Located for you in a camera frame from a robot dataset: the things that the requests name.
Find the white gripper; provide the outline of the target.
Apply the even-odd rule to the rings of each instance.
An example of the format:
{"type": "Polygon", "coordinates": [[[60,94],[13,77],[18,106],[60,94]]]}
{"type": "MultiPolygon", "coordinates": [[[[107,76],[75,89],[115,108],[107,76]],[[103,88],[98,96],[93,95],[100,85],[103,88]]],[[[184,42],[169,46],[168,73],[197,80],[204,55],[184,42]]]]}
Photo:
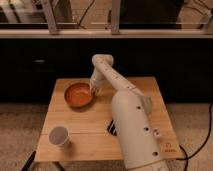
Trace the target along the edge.
{"type": "Polygon", "coordinates": [[[97,95],[103,82],[104,76],[101,73],[94,71],[90,78],[90,92],[93,96],[97,95]]]}

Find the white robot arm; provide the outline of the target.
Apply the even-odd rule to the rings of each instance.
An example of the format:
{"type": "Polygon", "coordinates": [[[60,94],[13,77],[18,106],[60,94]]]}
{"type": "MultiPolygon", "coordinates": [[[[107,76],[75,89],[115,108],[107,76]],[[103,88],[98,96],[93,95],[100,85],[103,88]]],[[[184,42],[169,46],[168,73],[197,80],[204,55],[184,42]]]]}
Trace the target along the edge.
{"type": "Polygon", "coordinates": [[[92,57],[94,71],[90,90],[96,94],[104,80],[116,90],[111,110],[125,168],[128,171],[169,171],[148,119],[151,98],[117,72],[113,63],[113,57],[108,54],[92,57]]]}

